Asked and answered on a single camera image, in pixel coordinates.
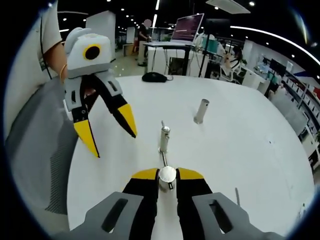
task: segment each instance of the white table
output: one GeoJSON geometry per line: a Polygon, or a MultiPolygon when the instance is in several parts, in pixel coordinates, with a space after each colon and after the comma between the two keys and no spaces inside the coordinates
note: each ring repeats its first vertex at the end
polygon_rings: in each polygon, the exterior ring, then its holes
{"type": "Polygon", "coordinates": [[[244,76],[242,85],[247,86],[252,89],[256,89],[262,94],[265,94],[269,85],[270,81],[265,80],[262,76],[259,76],[254,71],[244,68],[246,70],[246,74],[244,76]]]}
{"type": "MultiPolygon", "coordinates": [[[[117,78],[131,104],[137,138],[116,122],[99,97],[90,122],[101,158],[78,141],[67,191],[70,229],[111,193],[121,192],[134,173],[163,165],[158,154],[161,120],[171,128],[168,163],[201,173],[213,192],[241,207],[264,232],[286,234],[314,194],[305,150],[282,114],[260,92],[233,83],[174,76],[146,83],[141,76],[117,78]],[[210,104],[204,122],[193,117],[202,98],[210,104]]],[[[152,239],[182,240],[176,192],[159,192],[152,239]]]]}

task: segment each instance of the ceiling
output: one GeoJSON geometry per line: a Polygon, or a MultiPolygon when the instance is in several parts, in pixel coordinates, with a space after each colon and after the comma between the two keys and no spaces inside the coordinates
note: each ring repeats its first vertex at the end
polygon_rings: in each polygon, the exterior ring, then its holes
{"type": "MultiPolygon", "coordinates": [[[[127,27],[135,26],[134,22],[141,24],[144,20],[153,21],[157,14],[156,27],[168,28],[176,23],[177,18],[196,13],[205,13],[205,18],[230,19],[231,25],[259,29],[284,37],[303,47],[318,59],[320,59],[320,43],[316,47],[311,44],[318,43],[320,31],[314,20],[317,14],[317,1],[314,0],[254,0],[255,6],[249,6],[250,0],[236,0],[251,11],[250,14],[229,14],[223,10],[216,10],[206,4],[207,0],[160,0],[159,9],[155,10],[157,0],[59,0],[58,18],[60,29],[73,29],[85,27],[83,19],[103,11],[112,11],[116,14],[116,31],[125,31],[127,27]],[[309,39],[306,42],[302,28],[295,21],[295,14],[299,14],[304,25],[309,31],[309,39]]],[[[62,32],[62,38],[68,32],[62,32]]],[[[298,48],[275,37],[247,30],[230,29],[229,32],[219,33],[223,37],[233,35],[234,39],[253,40],[267,46],[289,58],[295,56],[293,61],[301,65],[314,76],[320,75],[320,66],[298,48]]]]}

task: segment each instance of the screen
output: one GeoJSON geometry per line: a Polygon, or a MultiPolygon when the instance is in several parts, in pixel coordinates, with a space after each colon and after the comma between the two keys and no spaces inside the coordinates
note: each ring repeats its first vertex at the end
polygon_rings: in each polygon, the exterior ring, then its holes
{"type": "Polygon", "coordinates": [[[172,40],[193,42],[201,25],[204,14],[179,18],[172,35],[172,40]]]}
{"type": "Polygon", "coordinates": [[[286,66],[272,59],[270,63],[270,68],[276,71],[281,77],[283,77],[286,73],[286,66]]]}

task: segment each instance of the silver post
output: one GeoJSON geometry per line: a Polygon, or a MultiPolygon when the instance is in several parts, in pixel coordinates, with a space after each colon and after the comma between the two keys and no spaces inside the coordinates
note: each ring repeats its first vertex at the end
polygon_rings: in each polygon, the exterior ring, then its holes
{"type": "Polygon", "coordinates": [[[159,171],[159,187],[163,192],[174,189],[177,171],[172,166],[165,166],[159,171]]]}
{"type": "Polygon", "coordinates": [[[210,102],[207,99],[201,100],[198,112],[196,113],[196,116],[193,118],[196,124],[202,124],[204,122],[204,116],[206,114],[209,103],[210,102]]]}
{"type": "Polygon", "coordinates": [[[170,128],[168,126],[165,126],[164,121],[161,121],[161,124],[162,124],[162,128],[161,128],[159,151],[162,153],[166,153],[168,148],[170,128]]]}

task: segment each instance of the computer mouse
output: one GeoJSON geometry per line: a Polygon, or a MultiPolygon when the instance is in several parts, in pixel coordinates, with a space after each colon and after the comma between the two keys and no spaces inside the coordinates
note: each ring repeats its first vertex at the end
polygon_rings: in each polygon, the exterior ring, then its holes
{"type": "Polygon", "coordinates": [[[168,78],[165,75],[153,71],[142,76],[142,81],[148,83],[165,83],[167,80],[168,78]]]}

